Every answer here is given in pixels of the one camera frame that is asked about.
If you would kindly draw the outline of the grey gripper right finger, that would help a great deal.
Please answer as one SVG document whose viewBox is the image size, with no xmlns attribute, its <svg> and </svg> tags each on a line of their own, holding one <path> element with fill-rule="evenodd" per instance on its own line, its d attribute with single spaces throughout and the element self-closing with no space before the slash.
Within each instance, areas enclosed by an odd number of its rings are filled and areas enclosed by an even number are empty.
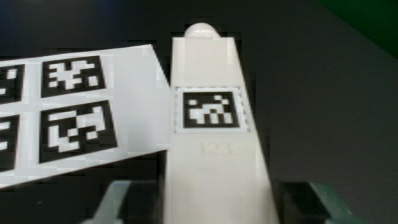
<svg viewBox="0 0 398 224">
<path fill-rule="evenodd" d="M 334 188 L 318 182 L 273 182 L 280 224 L 362 224 Z"/>
</svg>

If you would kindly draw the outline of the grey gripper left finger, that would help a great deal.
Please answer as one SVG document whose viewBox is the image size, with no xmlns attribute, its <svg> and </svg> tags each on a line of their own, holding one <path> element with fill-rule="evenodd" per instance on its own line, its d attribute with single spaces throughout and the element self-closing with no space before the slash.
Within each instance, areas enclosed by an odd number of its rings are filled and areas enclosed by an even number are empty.
<svg viewBox="0 0 398 224">
<path fill-rule="evenodd" d="M 81 224 L 159 224 L 159 218 L 156 181 L 111 181 L 92 217 Z"/>
</svg>

